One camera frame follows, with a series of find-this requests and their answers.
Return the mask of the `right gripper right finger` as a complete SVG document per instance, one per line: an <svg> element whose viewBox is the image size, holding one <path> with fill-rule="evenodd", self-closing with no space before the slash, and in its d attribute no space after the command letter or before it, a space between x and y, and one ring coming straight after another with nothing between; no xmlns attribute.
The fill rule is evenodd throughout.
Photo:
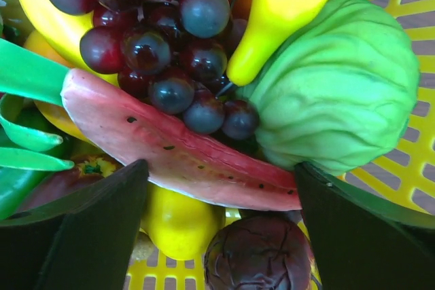
<svg viewBox="0 0 435 290"><path fill-rule="evenodd" d="M434 216L308 163L294 173L324 289L434 288Z"/></svg>

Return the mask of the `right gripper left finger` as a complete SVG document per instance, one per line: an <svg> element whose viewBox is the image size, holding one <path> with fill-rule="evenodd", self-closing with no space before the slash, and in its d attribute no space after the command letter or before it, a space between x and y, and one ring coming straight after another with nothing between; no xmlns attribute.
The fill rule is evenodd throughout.
<svg viewBox="0 0 435 290"><path fill-rule="evenodd" d="M145 208L148 165L1 221L2 289L122 289Z"/></svg>

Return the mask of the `watermelon slice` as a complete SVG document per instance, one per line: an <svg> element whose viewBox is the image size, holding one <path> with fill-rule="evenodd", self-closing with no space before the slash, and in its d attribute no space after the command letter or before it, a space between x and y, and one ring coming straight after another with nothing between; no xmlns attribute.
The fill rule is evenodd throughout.
<svg viewBox="0 0 435 290"><path fill-rule="evenodd" d="M61 98L85 137L125 165L145 160L160 187L238 209L301 208L291 172L196 134L91 73L68 72Z"/></svg>

